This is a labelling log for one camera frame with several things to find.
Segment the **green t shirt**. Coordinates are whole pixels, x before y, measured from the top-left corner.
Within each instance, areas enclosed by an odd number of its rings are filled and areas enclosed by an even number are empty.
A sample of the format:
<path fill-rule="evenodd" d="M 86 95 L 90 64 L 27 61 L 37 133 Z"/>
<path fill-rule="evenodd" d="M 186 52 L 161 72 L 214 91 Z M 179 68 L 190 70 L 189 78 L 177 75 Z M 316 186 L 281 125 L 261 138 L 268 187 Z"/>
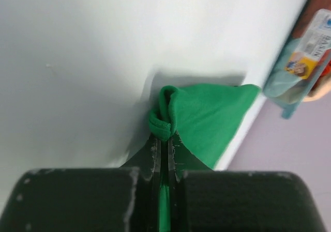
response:
<path fill-rule="evenodd" d="M 260 90 L 252 84 L 165 86 L 149 113 L 149 129 L 163 143 L 178 134 L 194 156 L 214 168 Z"/>

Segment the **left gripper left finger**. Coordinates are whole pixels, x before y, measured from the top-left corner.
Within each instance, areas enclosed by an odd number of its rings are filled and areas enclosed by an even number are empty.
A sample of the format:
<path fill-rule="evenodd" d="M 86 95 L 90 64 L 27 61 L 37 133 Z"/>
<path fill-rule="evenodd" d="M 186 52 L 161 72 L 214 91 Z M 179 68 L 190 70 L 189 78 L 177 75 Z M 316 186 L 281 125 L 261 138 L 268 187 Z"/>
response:
<path fill-rule="evenodd" d="M 1 231 L 158 231 L 161 141 L 151 136 L 119 168 L 40 168 L 24 173 Z"/>

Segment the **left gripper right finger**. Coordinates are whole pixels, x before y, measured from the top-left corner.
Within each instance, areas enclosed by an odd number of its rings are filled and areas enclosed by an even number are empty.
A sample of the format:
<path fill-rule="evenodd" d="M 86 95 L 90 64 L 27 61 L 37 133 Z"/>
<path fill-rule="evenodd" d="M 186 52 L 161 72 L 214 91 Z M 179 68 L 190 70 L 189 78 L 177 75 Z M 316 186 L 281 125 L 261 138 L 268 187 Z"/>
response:
<path fill-rule="evenodd" d="M 213 171 L 178 135 L 168 140 L 171 231 L 324 231 L 313 197 L 290 172 Z"/>

